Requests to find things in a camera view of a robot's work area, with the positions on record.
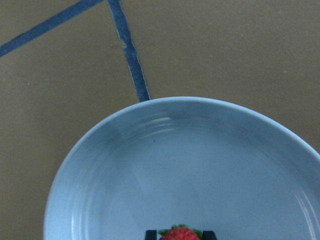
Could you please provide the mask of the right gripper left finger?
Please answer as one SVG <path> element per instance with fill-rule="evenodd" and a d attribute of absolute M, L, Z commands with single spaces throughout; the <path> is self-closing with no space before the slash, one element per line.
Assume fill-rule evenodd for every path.
<path fill-rule="evenodd" d="M 145 231 L 145 240 L 157 240 L 157 230 L 146 230 Z"/>

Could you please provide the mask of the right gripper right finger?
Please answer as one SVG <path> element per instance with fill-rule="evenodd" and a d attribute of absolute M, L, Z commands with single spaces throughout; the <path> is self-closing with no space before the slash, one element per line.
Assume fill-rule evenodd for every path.
<path fill-rule="evenodd" d="M 204 230 L 202 232 L 202 240 L 217 240 L 217 236 L 214 231 Z"/>

